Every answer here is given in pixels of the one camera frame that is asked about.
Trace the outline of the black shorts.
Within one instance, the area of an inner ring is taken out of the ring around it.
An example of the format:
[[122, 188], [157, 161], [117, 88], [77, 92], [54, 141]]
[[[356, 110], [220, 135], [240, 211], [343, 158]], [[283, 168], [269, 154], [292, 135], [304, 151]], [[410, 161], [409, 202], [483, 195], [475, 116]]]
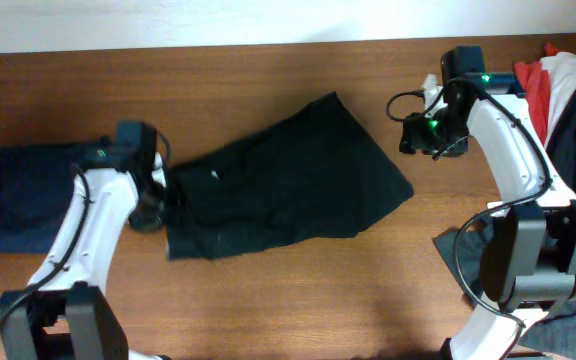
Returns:
[[352, 238], [414, 195], [329, 93], [293, 116], [169, 171], [167, 255], [219, 259], [310, 238]]

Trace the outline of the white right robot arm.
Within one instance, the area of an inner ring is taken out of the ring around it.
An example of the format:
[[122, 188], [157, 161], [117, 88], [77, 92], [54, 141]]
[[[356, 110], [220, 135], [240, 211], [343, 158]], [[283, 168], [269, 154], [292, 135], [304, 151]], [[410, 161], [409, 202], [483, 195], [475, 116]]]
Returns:
[[527, 101], [510, 86], [465, 78], [437, 84], [428, 76], [414, 94], [424, 109], [402, 119], [401, 151], [438, 159], [474, 138], [501, 196], [455, 236], [458, 251], [472, 225], [487, 216], [496, 220], [480, 260], [480, 294], [466, 281], [461, 261], [454, 262], [456, 279], [475, 306], [440, 355], [504, 359], [530, 328], [576, 299], [576, 194], [540, 144]]

